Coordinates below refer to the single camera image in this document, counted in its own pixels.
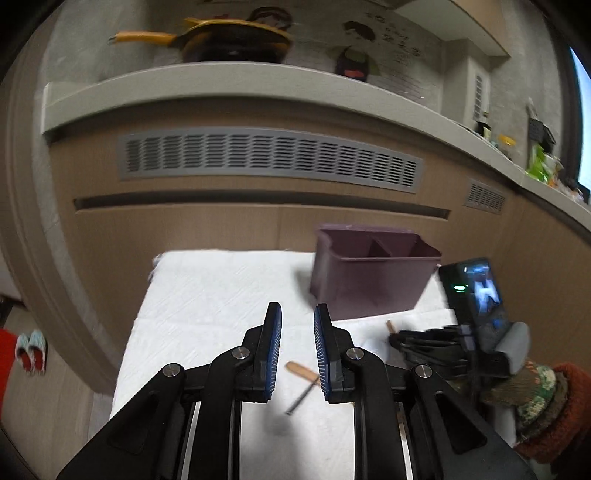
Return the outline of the right gloved hand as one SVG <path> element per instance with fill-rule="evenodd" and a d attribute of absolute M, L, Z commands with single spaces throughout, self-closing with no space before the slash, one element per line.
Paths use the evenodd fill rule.
<path fill-rule="evenodd" d="M 541 464 L 558 461 L 590 433 L 590 375 L 573 363 L 549 367 L 528 360 L 481 399 L 515 414 L 515 450 Z"/>

